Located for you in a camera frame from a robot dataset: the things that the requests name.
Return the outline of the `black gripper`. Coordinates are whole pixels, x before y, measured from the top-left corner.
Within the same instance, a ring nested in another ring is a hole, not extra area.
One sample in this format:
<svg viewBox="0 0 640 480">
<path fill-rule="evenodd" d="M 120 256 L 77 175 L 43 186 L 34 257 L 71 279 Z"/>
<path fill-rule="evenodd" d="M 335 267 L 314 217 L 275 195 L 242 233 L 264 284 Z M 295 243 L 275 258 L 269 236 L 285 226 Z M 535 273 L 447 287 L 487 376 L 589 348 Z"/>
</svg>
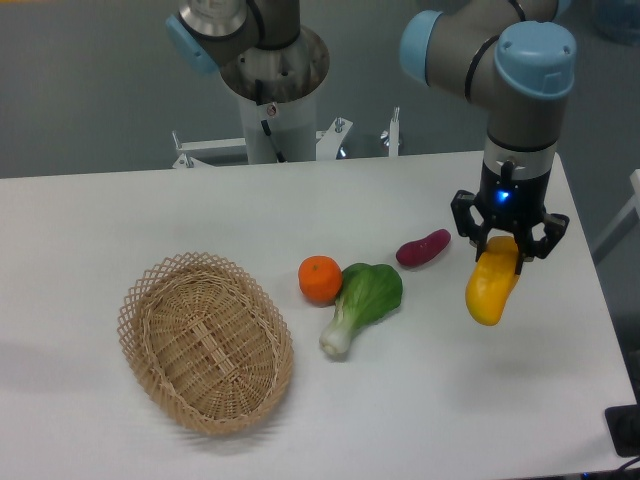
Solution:
<svg viewBox="0 0 640 480">
<path fill-rule="evenodd" d="M 550 172 L 525 180 L 504 181 L 498 173 L 482 165 L 477 194 L 458 190 L 451 201 L 456 229 L 475 247 L 478 262 L 486 250 L 491 229 L 513 231 L 518 248 L 514 274 L 534 259 L 546 259 L 563 239 L 570 223 L 568 216 L 548 213 L 544 206 Z M 533 229 L 543 226 L 543 236 L 535 239 Z"/>
</svg>

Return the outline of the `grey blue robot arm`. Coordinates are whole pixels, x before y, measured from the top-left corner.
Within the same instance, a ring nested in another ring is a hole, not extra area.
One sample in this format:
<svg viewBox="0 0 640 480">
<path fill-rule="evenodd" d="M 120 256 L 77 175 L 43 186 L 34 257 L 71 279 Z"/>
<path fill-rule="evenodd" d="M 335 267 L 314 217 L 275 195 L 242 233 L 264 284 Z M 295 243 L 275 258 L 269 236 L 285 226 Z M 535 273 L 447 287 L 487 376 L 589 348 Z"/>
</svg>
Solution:
<svg viewBox="0 0 640 480">
<path fill-rule="evenodd" d="M 576 42 L 556 23 L 564 1 L 473 1 L 447 15 L 427 10 L 405 27 L 402 70 L 488 111 L 480 186 L 451 203 L 458 233 L 478 254 L 504 231 L 516 260 L 545 258 L 569 220 L 544 204 Z M 253 164 L 319 158 L 315 97 L 329 71 L 324 41 L 296 1 L 184 1 L 166 20 L 180 55 L 217 73 L 239 102 Z"/>
</svg>

